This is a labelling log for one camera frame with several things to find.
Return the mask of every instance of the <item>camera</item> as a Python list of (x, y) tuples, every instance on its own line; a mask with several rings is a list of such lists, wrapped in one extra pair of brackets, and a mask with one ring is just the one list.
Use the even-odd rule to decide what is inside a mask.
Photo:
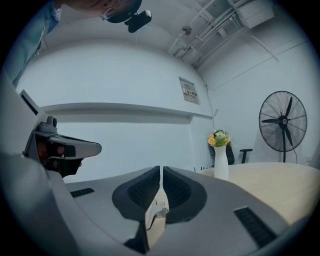
[(132, 18), (127, 20), (124, 24), (128, 26), (130, 33), (134, 33), (141, 29), (143, 26), (147, 25), (152, 20), (152, 15), (149, 10), (145, 10), (138, 14), (136, 12)]

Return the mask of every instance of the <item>person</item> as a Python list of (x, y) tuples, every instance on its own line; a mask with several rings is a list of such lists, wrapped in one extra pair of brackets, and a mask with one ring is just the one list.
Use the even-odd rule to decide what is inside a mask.
[[(43, 36), (50, 33), (59, 23), (63, 5), (82, 13), (100, 16), (111, 23), (120, 23), (136, 13), (141, 2), (142, 0), (46, 0), (9, 51), (0, 72), (1, 83), (9, 82), (17, 88), (26, 67), (39, 54)], [(65, 151), (63, 145), (58, 146), (56, 150), (58, 155), (63, 155)], [(44, 142), (37, 142), (37, 151), (41, 161), (50, 157)]]

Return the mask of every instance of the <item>white vase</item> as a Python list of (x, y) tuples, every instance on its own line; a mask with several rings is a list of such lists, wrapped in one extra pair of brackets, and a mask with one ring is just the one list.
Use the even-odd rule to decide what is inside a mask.
[(226, 146), (215, 146), (214, 177), (221, 180), (229, 180), (229, 165), (226, 154)]

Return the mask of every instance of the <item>white wall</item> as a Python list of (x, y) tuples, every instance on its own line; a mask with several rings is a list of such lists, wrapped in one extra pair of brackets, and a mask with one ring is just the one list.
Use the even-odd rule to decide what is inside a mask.
[(188, 117), (131, 111), (55, 116), (60, 134), (102, 146), (102, 152), (86, 158), (75, 176), (64, 178), (66, 182), (102, 179), (153, 166), (193, 169)]
[[(184, 100), (179, 76), (194, 83), (200, 105)], [(122, 103), (211, 116), (204, 82), (191, 67), (163, 52), (119, 40), (56, 48), (24, 73), (17, 87), (40, 106)]]
[[(281, 9), (275, 17), (251, 30), (277, 56), (272, 58), (243, 33), (227, 42), (199, 69), (209, 88), (216, 128), (233, 137), (236, 163), (240, 149), (252, 148), (249, 162), (278, 162), (282, 154), (271, 149), (259, 130), (259, 111), (273, 92), (289, 91), (303, 103), (308, 120), (304, 140), (297, 147), (298, 163), (312, 158), (320, 139), (319, 57), (300, 27)], [(296, 162), (294, 152), (287, 162)]]
[(212, 118), (193, 116), (189, 128), (193, 148), (194, 167), (195, 171), (198, 172), (201, 170), (201, 167), (210, 167), (208, 136), (214, 131), (214, 123)]
[[(184, 100), (179, 77), (194, 83), (200, 105)], [(157, 165), (209, 167), (204, 138), (213, 130), (212, 111), (204, 85), (194, 69), (163, 52), (99, 40), (41, 56), (17, 90), (25, 89), (41, 107), (58, 106), (46, 109), (57, 117), (60, 134), (102, 145), (98, 156), (85, 159), (75, 176), (65, 178), (78, 182)], [(88, 103), (107, 104), (81, 109)]]

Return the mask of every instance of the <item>round table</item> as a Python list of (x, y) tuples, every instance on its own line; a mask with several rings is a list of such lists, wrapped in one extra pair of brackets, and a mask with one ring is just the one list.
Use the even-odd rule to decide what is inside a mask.
[[(214, 177), (214, 168), (200, 173)], [(320, 195), (320, 170), (294, 163), (229, 165), (228, 181), (269, 205), (289, 225), (309, 215)]]

